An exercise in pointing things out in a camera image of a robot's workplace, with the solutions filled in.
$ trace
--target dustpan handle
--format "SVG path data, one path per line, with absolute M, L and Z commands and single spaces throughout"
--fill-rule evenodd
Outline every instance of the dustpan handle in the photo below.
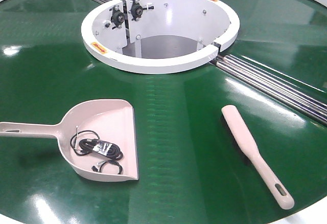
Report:
M 58 125 L 0 122 L 2 137 L 56 138 Z

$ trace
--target central opening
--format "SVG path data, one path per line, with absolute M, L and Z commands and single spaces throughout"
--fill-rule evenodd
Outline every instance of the central opening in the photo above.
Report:
M 182 36 L 151 36 L 141 41 L 141 54 L 144 59 L 166 59 L 179 57 L 197 51 L 198 42 Z M 135 42 L 128 42 L 123 54 L 136 57 Z

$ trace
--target brush handle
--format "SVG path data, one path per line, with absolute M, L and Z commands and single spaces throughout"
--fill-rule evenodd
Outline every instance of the brush handle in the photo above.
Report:
M 291 209 L 294 206 L 294 199 L 261 157 L 256 142 L 237 108 L 227 105 L 221 110 L 238 146 L 251 160 L 279 206 L 285 210 Z
M 279 206 L 284 210 L 292 209 L 294 207 L 294 199 L 268 166 L 266 161 L 261 157 L 261 155 L 254 155 L 250 158 L 250 160 L 260 174 L 261 178 L 266 183 Z

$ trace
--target hole in handle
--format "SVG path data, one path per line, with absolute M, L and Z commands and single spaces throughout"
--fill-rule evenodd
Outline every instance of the hole in handle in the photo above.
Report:
M 19 133 L 20 132 L 20 129 L 19 128 L 16 128 L 16 129 L 8 129 L 8 130 L 5 130 L 5 132 Z
M 282 196 L 286 196 L 286 192 L 285 190 L 282 188 L 282 186 L 280 184 L 275 184 L 275 188 L 277 188 L 278 192 L 282 195 Z

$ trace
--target white circular frame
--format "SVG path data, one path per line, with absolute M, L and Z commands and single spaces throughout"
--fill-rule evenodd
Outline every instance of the white circular frame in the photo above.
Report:
M 236 12 L 219 0 L 139 0 L 143 7 L 150 5 L 154 10 L 152 12 L 144 10 L 139 21 L 133 20 L 131 14 L 127 14 L 128 28 L 125 28 L 125 23 L 121 29 L 104 27 L 112 16 L 113 7 L 119 7 L 122 11 L 125 4 L 129 11 L 132 1 L 112 0 L 98 6 L 85 17 L 81 27 L 87 50 L 99 61 L 120 70 L 143 74 L 167 74 L 196 68 L 208 63 L 219 52 L 227 49 L 235 41 L 240 28 Z M 182 36 L 200 42 L 205 47 L 173 58 L 131 57 L 122 54 L 122 48 L 127 46 L 126 32 L 130 43 L 134 43 L 136 48 L 139 47 L 136 52 L 141 51 L 140 36 L 142 38 L 157 35 Z

